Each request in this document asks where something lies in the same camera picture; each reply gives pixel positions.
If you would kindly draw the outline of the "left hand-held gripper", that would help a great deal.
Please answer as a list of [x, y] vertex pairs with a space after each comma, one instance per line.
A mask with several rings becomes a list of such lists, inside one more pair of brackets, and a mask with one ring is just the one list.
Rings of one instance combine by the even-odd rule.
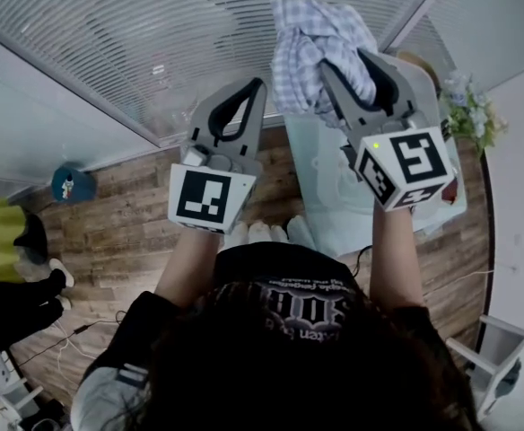
[[[265, 83], [252, 77], [227, 84], [198, 104], [180, 162], [170, 167], [170, 221], [212, 233], [232, 231], [258, 181], [266, 96]], [[238, 111], [237, 131], [225, 135]]]

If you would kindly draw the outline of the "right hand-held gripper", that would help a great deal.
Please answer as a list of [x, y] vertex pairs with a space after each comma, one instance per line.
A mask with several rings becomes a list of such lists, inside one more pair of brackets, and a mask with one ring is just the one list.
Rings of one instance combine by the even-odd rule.
[[[427, 202], [454, 181], [441, 129], [415, 110], [413, 89], [395, 66], [364, 49], [357, 52], [375, 86], [372, 104], [360, 99], [337, 66], [326, 59], [319, 63], [327, 96], [347, 134], [349, 167], [386, 212]], [[382, 111], [404, 117], [376, 116]]]

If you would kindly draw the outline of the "blue checked clothes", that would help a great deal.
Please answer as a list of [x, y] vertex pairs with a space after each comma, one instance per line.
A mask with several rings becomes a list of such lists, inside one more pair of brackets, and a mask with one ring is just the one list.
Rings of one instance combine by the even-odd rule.
[[358, 98], [372, 105], [376, 85], [358, 51], [378, 53], [378, 45], [361, 15], [348, 4], [318, 0], [270, 0], [276, 30], [271, 62], [277, 111], [313, 114], [330, 128], [340, 119], [321, 79], [319, 63], [338, 68]]

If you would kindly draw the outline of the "clear plastic tray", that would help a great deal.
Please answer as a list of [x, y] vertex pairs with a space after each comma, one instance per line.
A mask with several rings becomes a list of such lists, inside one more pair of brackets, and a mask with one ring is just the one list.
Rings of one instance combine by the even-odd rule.
[[[406, 60], [387, 54], [380, 54], [380, 58], [395, 67], [410, 83], [416, 105], [429, 123], [439, 124], [438, 98], [432, 77]], [[343, 132], [327, 127], [315, 115], [286, 115], [284, 123], [307, 209], [371, 214], [374, 196], [349, 167], [341, 150], [347, 144]]]

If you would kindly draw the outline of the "person's right forearm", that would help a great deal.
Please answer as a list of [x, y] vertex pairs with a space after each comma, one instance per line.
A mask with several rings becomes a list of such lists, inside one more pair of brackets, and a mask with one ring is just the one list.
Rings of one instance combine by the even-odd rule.
[[373, 211], [370, 299], [385, 312], [424, 305], [410, 211]]

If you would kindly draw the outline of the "person's left forearm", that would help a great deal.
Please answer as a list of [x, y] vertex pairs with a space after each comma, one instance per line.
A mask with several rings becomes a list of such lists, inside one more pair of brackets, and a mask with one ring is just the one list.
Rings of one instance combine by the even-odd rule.
[[211, 290], [220, 241], [217, 233], [184, 228], [154, 293], [179, 308], [186, 308]]

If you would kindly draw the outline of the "flower bouquet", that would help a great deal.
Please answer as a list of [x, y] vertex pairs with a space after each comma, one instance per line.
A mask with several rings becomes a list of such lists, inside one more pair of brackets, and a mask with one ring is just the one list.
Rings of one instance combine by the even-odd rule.
[[496, 113], [472, 75], [451, 72], [441, 89], [441, 101], [446, 111], [444, 136], [472, 141], [479, 156], [486, 148], [494, 147], [496, 137], [508, 130], [507, 121]]

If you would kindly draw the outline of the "person's white slipper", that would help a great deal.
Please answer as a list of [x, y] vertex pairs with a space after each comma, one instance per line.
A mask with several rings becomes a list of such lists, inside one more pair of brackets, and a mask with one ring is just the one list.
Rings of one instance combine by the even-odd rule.
[[270, 227], [270, 236], [273, 242], [300, 245], [312, 251], [318, 250], [310, 227], [302, 215], [297, 215], [288, 220], [285, 227], [272, 225]]
[[256, 242], [272, 242], [270, 227], [256, 221], [253, 224], [238, 222], [233, 230], [223, 238], [223, 249], [228, 250], [242, 245], [253, 244]]

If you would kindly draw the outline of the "window blinds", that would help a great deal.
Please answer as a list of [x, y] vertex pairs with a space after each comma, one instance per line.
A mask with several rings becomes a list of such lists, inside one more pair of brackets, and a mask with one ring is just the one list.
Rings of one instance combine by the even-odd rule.
[[[0, 0], [0, 41], [158, 142], [219, 86], [271, 78], [271, 0]], [[422, 0], [349, 4], [381, 46]]]

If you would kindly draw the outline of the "person's black printed shirt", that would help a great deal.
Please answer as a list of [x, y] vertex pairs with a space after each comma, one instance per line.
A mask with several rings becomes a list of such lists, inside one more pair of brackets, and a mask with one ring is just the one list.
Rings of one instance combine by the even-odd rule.
[[187, 309], [143, 292], [87, 370], [74, 431], [445, 431], [446, 349], [421, 307], [386, 317], [302, 246], [222, 251]]

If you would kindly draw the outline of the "blue printed cap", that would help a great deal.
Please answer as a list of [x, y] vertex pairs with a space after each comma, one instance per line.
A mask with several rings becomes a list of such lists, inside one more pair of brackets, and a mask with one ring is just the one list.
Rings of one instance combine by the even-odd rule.
[[55, 201], [76, 204], [94, 200], [97, 182], [86, 172], [68, 166], [60, 166], [53, 174], [51, 192]]

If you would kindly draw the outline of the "white rack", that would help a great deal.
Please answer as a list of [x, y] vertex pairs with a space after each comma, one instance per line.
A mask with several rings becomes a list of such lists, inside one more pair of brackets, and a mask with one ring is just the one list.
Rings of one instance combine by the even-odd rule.
[[495, 403], [509, 395], [520, 377], [524, 355], [524, 329], [490, 315], [479, 318], [484, 336], [479, 348], [472, 349], [454, 338], [446, 345], [473, 367], [466, 370], [479, 421], [491, 414]]

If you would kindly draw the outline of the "white window frame post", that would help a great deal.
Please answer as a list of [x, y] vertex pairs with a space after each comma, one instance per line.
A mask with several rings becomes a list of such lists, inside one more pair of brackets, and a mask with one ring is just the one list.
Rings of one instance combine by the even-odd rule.
[[398, 48], [409, 33], [415, 28], [423, 17], [429, 12], [432, 5], [440, 0], [411, 0], [401, 10], [397, 20], [389, 25], [378, 42], [380, 52], [388, 53]]

